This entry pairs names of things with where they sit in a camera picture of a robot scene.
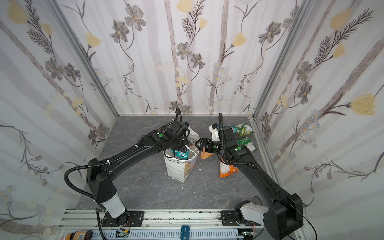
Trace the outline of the white patterned paper bag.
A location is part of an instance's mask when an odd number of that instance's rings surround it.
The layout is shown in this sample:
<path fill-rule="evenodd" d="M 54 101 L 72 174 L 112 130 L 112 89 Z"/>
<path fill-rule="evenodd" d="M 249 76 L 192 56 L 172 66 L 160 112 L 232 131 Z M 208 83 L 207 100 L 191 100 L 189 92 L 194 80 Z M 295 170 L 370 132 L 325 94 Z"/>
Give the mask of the white patterned paper bag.
<path fill-rule="evenodd" d="M 190 144 L 187 147 L 190 151 L 188 160 L 180 160 L 173 157 L 171 149 L 164 151 L 164 159 L 167 167 L 168 176 L 180 182 L 185 182 L 193 170 L 200 151 L 195 146 L 195 142 L 200 136 L 191 129 L 188 123 L 173 121 L 169 127 L 166 127 L 165 134 L 173 140 L 189 139 Z"/>

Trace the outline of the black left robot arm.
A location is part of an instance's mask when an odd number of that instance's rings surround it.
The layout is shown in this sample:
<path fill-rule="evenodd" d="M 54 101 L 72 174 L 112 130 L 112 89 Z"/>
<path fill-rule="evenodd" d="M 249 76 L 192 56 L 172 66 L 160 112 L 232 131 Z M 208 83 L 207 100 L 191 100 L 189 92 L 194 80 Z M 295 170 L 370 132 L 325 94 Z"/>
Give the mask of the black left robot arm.
<path fill-rule="evenodd" d="M 134 146 L 101 161 L 92 159 L 85 166 L 67 170 L 64 174 L 65 183 L 72 190 L 92 198 L 101 207 L 106 213 L 104 219 L 99 220 L 101 226 L 127 226 L 131 215 L 121 201 L 113 181 L 133 165 L 155 154 L 167 150 L 186 150 L 189 133 L 189 125 L 183 122 L 180 108 L 176 108 L 176 117 L 172 122 L 143 135 Z M 84 169 L 87 170 L 86 182 L 90 192 L 79 189 L 69 179 L 70 173 Z"/>

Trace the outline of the brown orange bottle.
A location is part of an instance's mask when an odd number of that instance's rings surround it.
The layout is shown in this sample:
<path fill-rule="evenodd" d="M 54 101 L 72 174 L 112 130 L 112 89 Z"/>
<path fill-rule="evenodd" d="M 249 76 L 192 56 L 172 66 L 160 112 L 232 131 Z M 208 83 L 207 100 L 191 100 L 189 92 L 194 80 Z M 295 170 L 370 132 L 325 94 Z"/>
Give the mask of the brown orange bottle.
<path fill-rule="evenodd" d="M 91 240 L 93 237 L 93 231 L 76 231 L 68 233 L 65 236 L 59 238 L 59 240 Z"/>

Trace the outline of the orange snack packet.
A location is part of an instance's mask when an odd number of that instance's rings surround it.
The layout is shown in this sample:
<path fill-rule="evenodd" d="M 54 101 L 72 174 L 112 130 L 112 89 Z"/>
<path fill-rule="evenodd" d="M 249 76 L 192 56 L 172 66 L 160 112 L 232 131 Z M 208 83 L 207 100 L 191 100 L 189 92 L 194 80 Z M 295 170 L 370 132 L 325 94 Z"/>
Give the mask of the orange snack packet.
<path fill-rule="evenodd" d="M 220 178 L 228 177 L 234 173 L 237 173 L 239 169 L 233 165 L 226 165 L 220 162 Z"/>

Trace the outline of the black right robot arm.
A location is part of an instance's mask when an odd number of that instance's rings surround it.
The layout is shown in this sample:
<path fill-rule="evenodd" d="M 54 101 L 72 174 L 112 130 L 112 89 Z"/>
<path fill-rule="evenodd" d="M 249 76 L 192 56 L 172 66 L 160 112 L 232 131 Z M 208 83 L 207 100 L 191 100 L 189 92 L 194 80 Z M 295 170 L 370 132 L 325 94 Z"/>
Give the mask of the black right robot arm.
<path fill-rule="evenodd" d="M 304 215 L 302 199 L 283 189 L 256 162 L 252 152 L 245 145 L 238 144 L 232 128 L 223 124 L 222 114 L 219 114 L 218 121 L 211 126 L 212 138 L 199 139 L 197 148 L 217 155 L 224 165 L 236 167 L 266 201 L 265 206 L 243 201 L 235 206 L 233 217 L 222 216 L 222 220 L 240 226 L 249 222 L 259 224 L 275 240 L 282 240 L 302 228 L 309 221 Z"/>

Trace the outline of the small green clear snack packet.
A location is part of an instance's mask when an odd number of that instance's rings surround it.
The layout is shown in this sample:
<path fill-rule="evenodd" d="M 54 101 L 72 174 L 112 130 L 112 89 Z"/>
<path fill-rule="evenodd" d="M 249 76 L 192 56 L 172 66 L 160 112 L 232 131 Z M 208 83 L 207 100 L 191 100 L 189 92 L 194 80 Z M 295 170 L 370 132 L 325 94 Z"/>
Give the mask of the small green clear snack packet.
<path fill-rule="evenodd" d="M 239 136 L 246 136 L 253 133 L 253 128 L 248 124 L 238 124 L 234 126 L 235 133 Z"/>

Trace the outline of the blue clip on tray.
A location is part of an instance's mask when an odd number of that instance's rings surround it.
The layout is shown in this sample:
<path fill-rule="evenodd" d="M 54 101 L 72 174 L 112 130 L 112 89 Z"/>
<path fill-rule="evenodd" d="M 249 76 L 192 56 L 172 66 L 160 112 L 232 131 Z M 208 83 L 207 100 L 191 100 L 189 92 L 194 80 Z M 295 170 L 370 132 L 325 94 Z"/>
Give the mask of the blue clip on tray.
<path fill-rule="evenodd" d="M 189 240 L 190 239 L 190 227 L 187 225 L 184 225 L 181 227 L 181 240 Z"/>

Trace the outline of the brown kraft paper bag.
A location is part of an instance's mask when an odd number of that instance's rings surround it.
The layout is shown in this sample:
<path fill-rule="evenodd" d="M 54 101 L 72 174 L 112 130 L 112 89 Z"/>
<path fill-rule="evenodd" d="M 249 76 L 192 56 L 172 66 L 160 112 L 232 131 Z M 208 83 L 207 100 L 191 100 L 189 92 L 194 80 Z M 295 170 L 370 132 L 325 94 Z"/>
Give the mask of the brown kraft paper bag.
<path fill-rule="evenodd" d="M 209 153 L 209 152 L 207 152 L 206 148 L 203 148 L 203 150 L 200 153 L 200 158 L 202 160 L 204 160 L 204 159 L 210 158 L 212 155 L 213 155 L 213 153 Z"/>

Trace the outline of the small green circuit board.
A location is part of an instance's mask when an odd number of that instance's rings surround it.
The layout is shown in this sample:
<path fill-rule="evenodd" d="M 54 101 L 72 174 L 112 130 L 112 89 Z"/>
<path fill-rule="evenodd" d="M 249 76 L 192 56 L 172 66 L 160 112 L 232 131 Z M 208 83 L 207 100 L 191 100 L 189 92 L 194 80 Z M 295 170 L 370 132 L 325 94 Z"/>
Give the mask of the small green circuit board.
<path fill-rule="evenodd" d="M 116 231 L 115 238 L 128 238 L 130 235 L 129 230 Z"/>

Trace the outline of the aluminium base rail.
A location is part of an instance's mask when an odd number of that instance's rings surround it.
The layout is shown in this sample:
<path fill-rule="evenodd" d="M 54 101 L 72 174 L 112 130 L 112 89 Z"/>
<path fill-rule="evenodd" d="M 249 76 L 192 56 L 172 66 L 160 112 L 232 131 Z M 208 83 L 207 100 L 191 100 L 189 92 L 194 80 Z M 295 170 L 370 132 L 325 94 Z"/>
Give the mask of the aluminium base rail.
<path fill-rule="evenodd" d="M 222 210 L 142 210 L 141 216 L 132 214 L 132 219 L 125 229 L 155 230 L 180 229 L 262 229 L 260 222 L 239 225 L 235 220 L 225 220 L 223 225 Z M 67 210 L 61 218 L 57 230 L 91 230 L 98 228 L 94 210 Z"/>

